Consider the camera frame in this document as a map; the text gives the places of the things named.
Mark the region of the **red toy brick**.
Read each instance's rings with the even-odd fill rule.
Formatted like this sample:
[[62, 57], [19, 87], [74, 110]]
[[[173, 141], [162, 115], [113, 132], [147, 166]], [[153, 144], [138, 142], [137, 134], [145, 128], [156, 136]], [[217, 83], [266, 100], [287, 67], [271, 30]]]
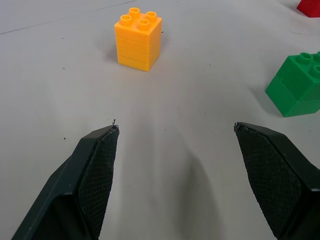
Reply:
[[301, 0], [297, 9], [309, 18], [320, 18], [320, 0]]

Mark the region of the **yellow toy brick stack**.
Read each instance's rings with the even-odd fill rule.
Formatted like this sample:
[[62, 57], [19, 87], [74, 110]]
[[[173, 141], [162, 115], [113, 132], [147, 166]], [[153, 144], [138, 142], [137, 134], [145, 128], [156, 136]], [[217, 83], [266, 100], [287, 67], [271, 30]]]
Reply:
[[156, 12], [141, 13], [131, 7], [114, 25], [119, 64], [148, 72], [161, 51], [162, 18]]

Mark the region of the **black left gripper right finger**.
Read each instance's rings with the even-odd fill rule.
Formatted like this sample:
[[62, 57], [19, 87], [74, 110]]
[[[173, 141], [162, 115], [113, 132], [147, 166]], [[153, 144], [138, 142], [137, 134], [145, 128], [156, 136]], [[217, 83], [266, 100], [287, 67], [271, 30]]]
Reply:
[[320, 169], [282, 133], [237, 122], [248, 181], [277, 240], [320, 240]]

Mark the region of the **green toy brick stack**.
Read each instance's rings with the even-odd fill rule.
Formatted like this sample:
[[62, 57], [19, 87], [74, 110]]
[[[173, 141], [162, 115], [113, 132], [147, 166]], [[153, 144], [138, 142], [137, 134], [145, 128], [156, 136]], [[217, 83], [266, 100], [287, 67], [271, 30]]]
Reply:
[[265, 89], [283, 117], [314, 114], [320, 110], [320, 51], [286, 58]]

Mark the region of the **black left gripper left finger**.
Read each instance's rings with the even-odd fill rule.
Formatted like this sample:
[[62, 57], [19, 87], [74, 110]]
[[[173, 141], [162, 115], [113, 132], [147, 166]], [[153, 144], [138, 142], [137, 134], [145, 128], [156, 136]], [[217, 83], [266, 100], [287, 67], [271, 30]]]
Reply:
[[113, 124], [82, 137], [48, 178], [11, 240], [99, 240], [119, 134]]

